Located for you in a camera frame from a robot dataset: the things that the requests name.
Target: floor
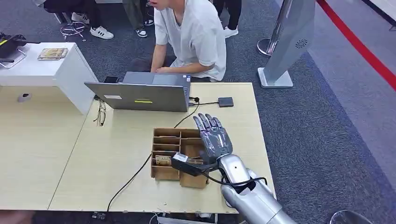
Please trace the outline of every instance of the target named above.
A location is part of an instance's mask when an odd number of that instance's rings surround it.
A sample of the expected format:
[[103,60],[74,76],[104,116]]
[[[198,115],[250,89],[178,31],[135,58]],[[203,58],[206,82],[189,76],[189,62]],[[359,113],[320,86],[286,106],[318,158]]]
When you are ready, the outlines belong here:
[[[396,32],[360,0],[329,4],[361,40],[396,73]],[[30,1],[0,0],[0,30],[28,39],[61,42],[53,15]],[[279,0],[245,0],[240,34],[227,39],[225,82],[252,82],[276,194],[297,223],[328,223],[349,209],[376,224],[396,220],[396,93],[353,49],[317,5],[315,37],[309,51],[289,69],[292,89],[262,89],[257,68],[267,59],[255,45],[269,37]],[[76,41],[99,80],[123,78],[133,58],[149,56],[154,30],[140,39],[120,4],[100,6],[104,26],[115,38],[85,33]],[[35,224],[100,223],[87,212],[38,212]],[[151,214],[117,213],[112,223],[148,223]],[[237,223],[234,216],[221,223]]]

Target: white t-shirt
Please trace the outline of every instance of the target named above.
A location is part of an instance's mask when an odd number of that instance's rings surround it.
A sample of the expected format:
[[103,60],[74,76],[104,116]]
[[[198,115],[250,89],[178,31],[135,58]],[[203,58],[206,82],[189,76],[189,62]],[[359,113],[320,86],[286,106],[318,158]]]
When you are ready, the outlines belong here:
[[185,0],[182,25],[176,22],[173,9],[154,11],[156,44],[172,45],[176,60],[171,67],[199,62],[214,68],[194,77],[221,81],[226,71],[226,41],[215,7],[208,0]]

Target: white wire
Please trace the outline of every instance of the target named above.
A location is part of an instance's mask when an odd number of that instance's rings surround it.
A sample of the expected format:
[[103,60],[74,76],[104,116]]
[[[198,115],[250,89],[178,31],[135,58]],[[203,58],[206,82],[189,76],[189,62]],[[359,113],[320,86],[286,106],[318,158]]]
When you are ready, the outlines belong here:
[[151,217],[150,222],[148,224],[151,224],[151,221],[153,221],[153,218],[157,216],[157,222],[158,222],[158,215],[157,213],[154,212],[154,215]]

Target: laptop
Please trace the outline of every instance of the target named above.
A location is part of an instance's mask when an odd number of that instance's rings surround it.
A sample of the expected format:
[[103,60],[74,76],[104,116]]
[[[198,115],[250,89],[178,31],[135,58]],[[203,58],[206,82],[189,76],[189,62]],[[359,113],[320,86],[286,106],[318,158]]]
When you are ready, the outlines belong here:
[[189,74],[127,72],[122,83],[84,84],[118,110],[187,112]]

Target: smartphone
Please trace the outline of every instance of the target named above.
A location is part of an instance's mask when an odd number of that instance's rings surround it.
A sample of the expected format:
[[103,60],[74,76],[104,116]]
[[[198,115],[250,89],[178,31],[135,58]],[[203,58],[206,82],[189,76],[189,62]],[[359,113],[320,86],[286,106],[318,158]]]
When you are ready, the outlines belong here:
[[107,76],[103,83],[117,83],[118,77]]

